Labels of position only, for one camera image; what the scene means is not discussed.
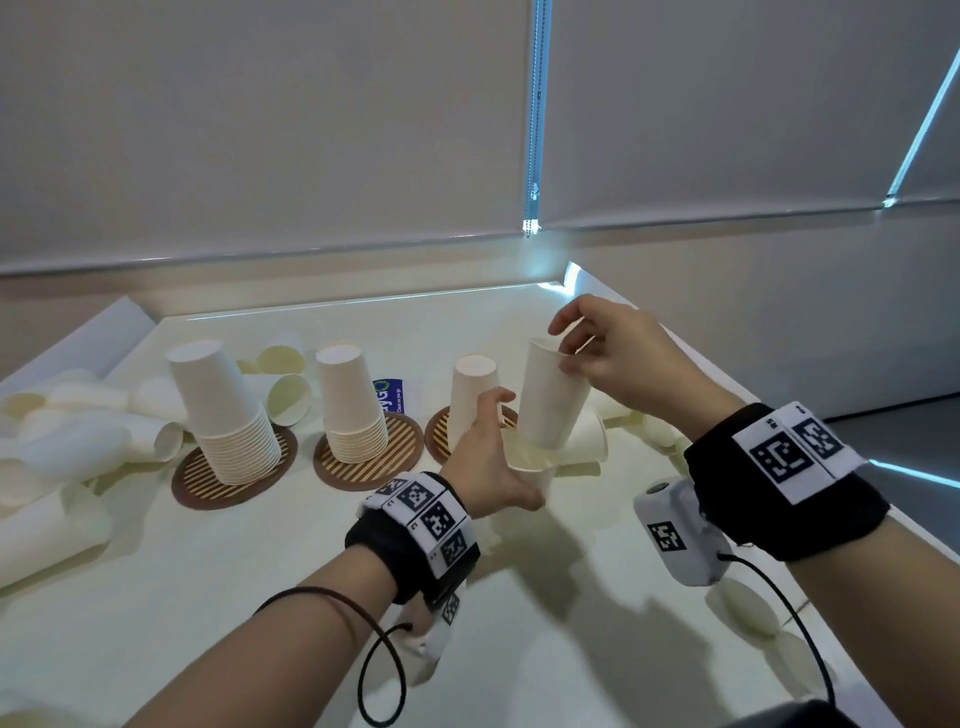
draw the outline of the human hand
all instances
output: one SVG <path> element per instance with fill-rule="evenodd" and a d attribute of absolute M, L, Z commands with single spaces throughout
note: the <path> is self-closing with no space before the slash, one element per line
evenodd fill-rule
<path fill-rule="evenodd" d="M 536 511 L 543 506 L 543 493 L 521 481 L 507 465 L 500 437 L 497 403 L 516 394 L 496 387 L 477 398 L 477 419 L 440 470 L 471 518 L 482 519 L 508 506 Z"/>
<path fill-rule="evenodd" d="M 563 333 L 561 369 L 582 375 L 631 409 L 666 420 L 691 440 L 743 401 L 705 375 L 657 319 L 623 303 L 586 294 L 557 312 L 547 330 Z"/>

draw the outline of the striped coaster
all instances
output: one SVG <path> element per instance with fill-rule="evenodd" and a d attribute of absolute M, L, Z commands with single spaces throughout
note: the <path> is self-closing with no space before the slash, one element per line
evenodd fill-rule
<path fill-rule="evenodd" d="M 510 407 L 501 407 L 503 425 L 501 427 L 516 427 L 516 412 Z M 426 451 L 441 465 L 450 456 L 450 448 L 446 444 L 446 420 L 450 416 L 449 405 L 430 418 L 426 424 Z"/>
<path fill-rule="evenodd" d="M 365 463 L 342 463 L 333 456 L 326 435 L 313 452 L 313 469 L 327 485 L 341 491 L 372 491 L 390 482 L 394 475 L 417 465 L 423 455 L 423 431 L 406 415 L 385 412 L 390 443 L 387 449 Z"/>
<path fill-rule="evenodd" d="M 287 427 L 274 425 L 276 441 L 280 443 L 280 462 L 269 473 L 247 485 L 225 485 L 206 462 L 204 451 L 191 450 L 177 465 L 171 484 L 174 498 L 180 505 L 195 511 L 215 511 L 244 503 L 259 496 L 290 470 L 297 457 L 297 437 Z"/>

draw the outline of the floor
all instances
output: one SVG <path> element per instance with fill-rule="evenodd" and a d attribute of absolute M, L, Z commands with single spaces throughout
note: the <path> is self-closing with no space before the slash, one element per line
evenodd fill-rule
<path fill-rule="evenodd" d="M 914 472 L 876 465 L 860 471 L 890 502 L 960 552 L 960 398 L 830 426 L 864 457 Z"/>

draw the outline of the cable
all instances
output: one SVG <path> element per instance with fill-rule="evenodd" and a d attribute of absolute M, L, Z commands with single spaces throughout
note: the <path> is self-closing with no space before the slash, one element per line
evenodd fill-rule
<path fill-rule="evenodd" d="M 831 708 L 836 708 L 837 698 L 836 694 L 833 692 L 833 681 L 830 680 L 830 673 L 827 670 L 827 663 L 824 662 L 824 658 L 820 656 L 820 650 L 817 649 L 817 645 L 814 644 L 813 638 L 810 637 L 810 633 L 806 631 L 806 626 L 803 621 L 800 619 L 800 615 L 797 614 L 797 610 L 793 608 L 793 605 L 790 604 L 790 600 L 786 598 L 783 592 L 778 589 L 777 585 L 774 584 L 773 579 L 767 576 L 763 571 L 760 570 L 760 567 L 751 564 L 746 559 L 741 559 L 739 556 L 732 553 L 723 553 L 722 551 L 717 551 L 717 558 L 720 561 L 735 561 L 738 564 L 743 564 L 744 566 L 753 569 L 756 571 L 756 574 L 763 579 L 774 592 L 777 593 L 777 596 L 780 597 L 780 601 L 786 605 L 787 611 L 790 612 L 790 616 L 794 621 L 797 622 L 797 626 L 800 627 L 800 631 L 804 633 L 804 638 L 806 643 L 810 645 L 810 652 L 813 653 L 813 659 L 817 661 L 817 667 L 820 668 L 820 674 L 824 678 L 824 685 L 827 688 L 827 702 L 830 704 Z"/>
<path fill-rule="evenodd" d="M 260 612 L 275 601 L 283 599 L 285 596 L 297 595 L 297 594 L 312 594 L 319 596 L 329 596 L 331 599 L 336 599 L 337 601 L 343 602 L 350 609 L 356 612 L 364 621 L 370 626 L 370 628 L 376 633 L 377 640 L 373 643 L 370 652 L 367 653 L 367 658 L 363 661 L 363 667 L 360 669 L 360 679 L 357 681 L 357 708 L 360 709 L 360 715 L 363 716 L 363 719 L 373 728 L 387 728 L 388 726 L 396 723 L 396 720 L 400 717 L 400 713 L 403 712 L 403 705 L 407 701 L 407 675 L 403 671 L 403 663 L 400 661 L 400 656 L 396 652 L 396 647 L 390 642 L 390 635 L 400 629 L 410 631 L 414 628 L 414 625 L 411 622 L 405 621 L 401 624 L 395 624 L 390 629 L 384 631 L 383 628 L 376 623 L 376 619 L 371 617 L 370 613 L 357 604 L 353 599 L 348 596 L 343 596 L 339 592 L 334 592 L 332 589 L 327 589 L 325 587 L 294 587 L 293 589 L 286 589 L 278 594 L 271 596 L 263 604 L 260 605 L 260 608 L 256 612 Z M 394 658 L 394 665 L 396 665 L 396 674 L 400 679 L 400 700 L 396 705 L 396 710 L 394 714 L 387 718 L 386 720 L 376 720 L 369 713 L 367 713 L 367 706 L 363 702 L 363 681 L 367 676 L 367 667 L 370 665 L 371 657 L 373 657 L 373 652 L 380 646 L 381 643 L 387 645 L 387 650 L 390 652 L 390 656 Z"/>

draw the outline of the table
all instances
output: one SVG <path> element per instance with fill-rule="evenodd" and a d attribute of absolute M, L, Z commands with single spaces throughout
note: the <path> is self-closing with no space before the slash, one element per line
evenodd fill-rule
<path fill-rule="evenodd" d="M 518 388 L 526 340 L 544 334 L 569 293 L 531 284 L 172 317 L 108 380 L 165 374 L 163 353 L 187 341 L 219 338 L 253 358 L 292 330 L 308 345 L 358 343 L 375 378 L 406 381 L 408 407 L 425 425 L 447 404 L 462 354 L 491 356 L 501 382 Z M 267 596 L 338 553 L 362 495 L 314 475 L 321 425 L 315 407 L 294 428 L 291 471 L 223 511 L 178 505 L 170 465 L 101 478 L 93 487 L 116 520 L 113 540 L 0 593 L 0 686 L 122 722 Z M 610 449 L 600 467 L 560 473 L 547 508 L 530 517 L 529 539 L 484 537 L 488 554 L 454 637 L 397 725 L 683 728 L 791 699 L 764 651 L 714 615 L 707 590 L 674 581 L 642 532 L 633 497 L 676 474 L 669 461 L 621 428 L 610 431 Z M 425 452 L 419 468 L 432 467 Z M 398 690 L 385 651 L 380 658 L 368 707 L 386 716 Z M 355 685 L 356 671 L 319 725 L 365 725 Z"/>

